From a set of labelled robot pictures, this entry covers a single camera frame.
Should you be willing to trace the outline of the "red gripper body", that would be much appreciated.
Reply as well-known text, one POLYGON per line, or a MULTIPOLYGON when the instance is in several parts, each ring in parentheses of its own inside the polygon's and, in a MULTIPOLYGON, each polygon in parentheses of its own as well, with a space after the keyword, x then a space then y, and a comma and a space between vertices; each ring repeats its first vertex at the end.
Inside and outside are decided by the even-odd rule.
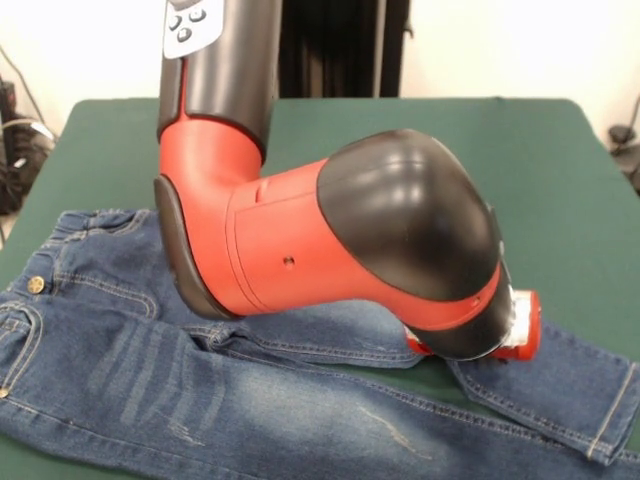
POLYGON ((404 330, 409 347, 419 354, 453 361, 529 361, 540 345, 541 306, 532 290, 504 289, 459 327, 423 331, 406 326, 404 330))

